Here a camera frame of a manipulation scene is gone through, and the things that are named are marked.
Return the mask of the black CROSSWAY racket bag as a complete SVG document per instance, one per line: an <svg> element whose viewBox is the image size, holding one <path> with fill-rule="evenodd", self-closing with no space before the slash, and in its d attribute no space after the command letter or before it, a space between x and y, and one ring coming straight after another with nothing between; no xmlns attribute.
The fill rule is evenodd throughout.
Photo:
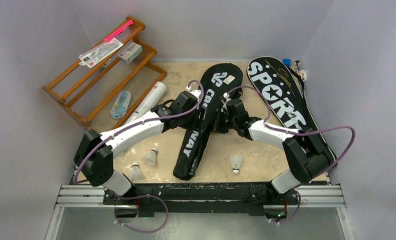
<svg viewBox="0 0 396 240"><path fill-rule="evenodd" d="M181 149L173 169L180 180L190 180L196 174L199 163L214 128L217 111L221 109L221 98L242 84L243 73L233 63L218 63L209 67L202 75L203 100L197 121L186 129Z"/></svg>

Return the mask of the white shuttlecock tube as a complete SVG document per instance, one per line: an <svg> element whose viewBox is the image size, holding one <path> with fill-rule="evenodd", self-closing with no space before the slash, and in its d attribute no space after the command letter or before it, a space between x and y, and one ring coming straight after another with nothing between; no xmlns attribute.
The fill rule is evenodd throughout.
<svg viewBox="0 0 396 240"><path fill-rule="evenodd" d="M149 93L145 96L145 98L141 101L141 103L138 105L138 107L134 110L134 112L130 115L130 117L126 120L124 124L127 125L128 123L140 118L145 113L150 111L151 108L154 107L158 103L158 101L163 97L166 91L167 91L167 86L164 83L158 81L152 87Z"/></svg>

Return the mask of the black SPORT racket bag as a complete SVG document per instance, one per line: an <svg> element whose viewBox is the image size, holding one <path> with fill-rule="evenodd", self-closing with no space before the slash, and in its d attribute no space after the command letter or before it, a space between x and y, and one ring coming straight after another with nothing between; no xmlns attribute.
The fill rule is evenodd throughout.
<svg viewBox="0 0 396 240"><path fill-rule="evenodd" d="M282 149L283 141L294 137L295 133L319 129L304 97L304 78L293 67L285 66L276 57L261 56L250 60L246 73L281 123L276 126L257 121L250 127L253 140Z"/></svg>

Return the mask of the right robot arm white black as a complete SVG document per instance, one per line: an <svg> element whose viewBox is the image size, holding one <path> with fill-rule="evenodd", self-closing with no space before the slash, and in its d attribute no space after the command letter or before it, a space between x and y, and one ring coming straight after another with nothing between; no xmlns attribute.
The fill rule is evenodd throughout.
<svg viewBox="0 0 396 240"><path fill-rule="evenodd" d="M277 204L286 197L286 192L306 184L322 174L334 162L332 152L312 128L290 129L272 125L259 117L251 117L240 99L231 99L217 110L214 131L236 133L248 140L272 145L282 150L288 168L270 181L266 190L267 199Z"/></svg>

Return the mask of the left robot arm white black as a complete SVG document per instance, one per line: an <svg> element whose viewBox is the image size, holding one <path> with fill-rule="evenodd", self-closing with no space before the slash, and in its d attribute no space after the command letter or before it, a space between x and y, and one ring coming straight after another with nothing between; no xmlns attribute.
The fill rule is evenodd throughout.
<svg viewBox="0 0 396 240"><path fill-rule="evenodd" d="M135 198L133 183L114 169L113 159L151 136L192 124L202 100L202 90L186 90L170 106L157 105L119 128L102 133L86 131L74 157L77 169L73 182L79 184L78 175L83 174L92 186L103 186L115 193L116 199L122 204L130 204Z"/></svg>

